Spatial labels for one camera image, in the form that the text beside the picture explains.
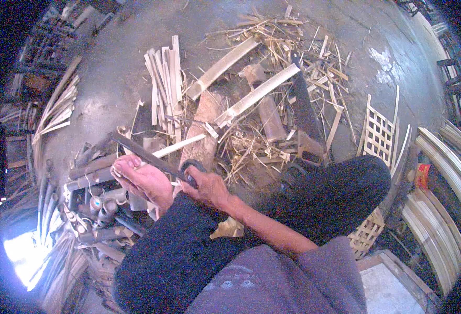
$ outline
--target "concrete floor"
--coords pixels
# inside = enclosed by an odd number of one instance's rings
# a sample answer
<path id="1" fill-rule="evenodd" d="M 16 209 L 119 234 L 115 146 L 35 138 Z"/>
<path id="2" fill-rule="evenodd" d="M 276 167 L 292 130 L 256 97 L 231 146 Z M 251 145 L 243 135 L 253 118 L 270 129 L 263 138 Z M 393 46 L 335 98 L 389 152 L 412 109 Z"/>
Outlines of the concrete floor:
<path id="1" fill-rule="evenodd" d="M 131 125 L 138 100 L 150 97 L 151 84 L 143 54 L 149 48 L 171 44 L 171 36 L 180 36 L 182 69 L 208 69 L 226 51 L 208 50 L 226 47 L 222 37 L 202 43 L 204 34 L 234 28 L 238 14 L 250 14 L 254 5 L 260 14 L 282 16 L 285 1 L 185 1 L 128 2 L 123 9 L 125 21 L 115 18 L 92 39 L 82 35 L 76 48 L 83 60 L 78 68 L 81 81 L 71 125 L 45 138 L 45 158 L 54 161 L 60 186 L 67 181 L 70 160 L 84 142 L 96 143 L 117 126 Z M 444 59 L 431 28 L 424 18 L 411 19 L 393 1 L 290 1 L 292 14 L 300 13 L 304 36 L 314 35 L 317 26 L 335 36 L 341 55 L 352 51 L 349 69 L 350 97 L 347 101 L 355 133 L 359 139 L 367 94 L 372 106 L 392 120 L 396 85 L 400 85 L 400 140 L 407 123 L 416 130 L 426 125 L 436 130 L 443 121 L 445 106 L 441 73 L 436 61 Z M 96 13 L 80 30 L 93 27 L 102 17 Z M 356 146 L 349 130 L 340 124 L 334 142 L 336 161 L 354 157 Z"/>

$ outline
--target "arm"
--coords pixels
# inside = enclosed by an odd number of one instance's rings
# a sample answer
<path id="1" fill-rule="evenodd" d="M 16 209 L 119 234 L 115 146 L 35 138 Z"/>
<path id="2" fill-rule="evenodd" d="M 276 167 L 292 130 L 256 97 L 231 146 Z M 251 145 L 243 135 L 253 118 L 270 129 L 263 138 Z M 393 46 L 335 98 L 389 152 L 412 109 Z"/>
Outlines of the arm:
<path id="1" fill-rule="evenodd" d="M 308 238 L 254 210 L 240 198 L 230 195 L 220 176 L 214 173 L 202 173 L 195 167 L 189 167 L 187 172 L 196 180 L 199 188 L 194 189 L 183 182 L 184 192 L 238 220 L 283 254 L 296 257 L 318 248 Z"/>

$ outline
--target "woven bamboo panel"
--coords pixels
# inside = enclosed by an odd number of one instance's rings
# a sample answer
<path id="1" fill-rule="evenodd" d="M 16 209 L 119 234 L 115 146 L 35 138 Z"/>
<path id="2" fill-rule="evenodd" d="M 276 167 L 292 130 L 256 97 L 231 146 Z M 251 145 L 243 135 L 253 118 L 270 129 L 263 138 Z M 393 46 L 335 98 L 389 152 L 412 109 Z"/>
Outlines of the woven bamboo panel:
<path id="1" fill-rule="evenodd" d="M 385 228 L 384 218 L 379 208 L 376 208 L 369 217 L 350 235 L 349 244 L 353 249 L 356 259 L 360 259 L 368 253 L 377 237 Z"/>
<path id="2" fill-rule="evenodd" d="M 365 127 L 363 154 L 377 156 L 389 167 L 391 164 L 391 148 L 393 147 L 393 123 L 368 104 Z"/>

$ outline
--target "blade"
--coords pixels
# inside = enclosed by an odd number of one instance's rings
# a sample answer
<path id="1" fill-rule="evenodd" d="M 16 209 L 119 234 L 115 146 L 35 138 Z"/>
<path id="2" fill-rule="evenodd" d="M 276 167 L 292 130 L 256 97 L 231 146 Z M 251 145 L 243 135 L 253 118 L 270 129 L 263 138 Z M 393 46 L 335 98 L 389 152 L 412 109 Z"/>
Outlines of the blade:
<path id="1" fill-rule="evenodd" d="M 115 131 L 112 135 L 112 140 L 118 142 L 122 146 L 126 147 L 129 149 L 131 152 L 133 152 L 135 155 L 143 159 L 146 163 L 158 168 L 159 170 L 163 172 L 170 173 L 174 175 L 175 177 L 178 177 L 180 180 L 187 182 L 187 177 L 185 176 L 184 173 L 181 173 L 178 171 L 178 169 L 171 165 L 170 163 L 167 163 L 164 160 L 160 160 L 156 156 L 150 154 L 147 152 L 143 147 L 138 145 L 137 143 L 131 141 L 124 135 L 121 135 L 119 132 Z"/>

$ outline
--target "hand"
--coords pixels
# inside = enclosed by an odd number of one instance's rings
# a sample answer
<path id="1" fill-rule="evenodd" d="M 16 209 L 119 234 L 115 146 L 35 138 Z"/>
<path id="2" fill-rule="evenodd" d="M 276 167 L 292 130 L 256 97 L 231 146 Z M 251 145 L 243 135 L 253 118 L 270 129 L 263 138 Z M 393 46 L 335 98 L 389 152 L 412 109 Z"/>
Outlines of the hand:
<path id="1" fill-rule="evenodd" d="M 147 199 L 167 210 L 173 204 L 172 186 L 169 179 L 156 167 L 141 165 L 141 159 L 135 155 L 124 155 L 110 168 L 113 177 L 129 192 Z"/>
<path id="2" fill-rule="evenodd" d="M 208 206 L 214 206 L 218 210 L 222 210 L 228 203 L 230 194 L 219 175 L 201 172 L 194 166 L 188 167 L 185 173 L 190 174 L 199 186 L 195 189 L 187 182 L 182 182 L 183 191 L 190 197 Z"/>

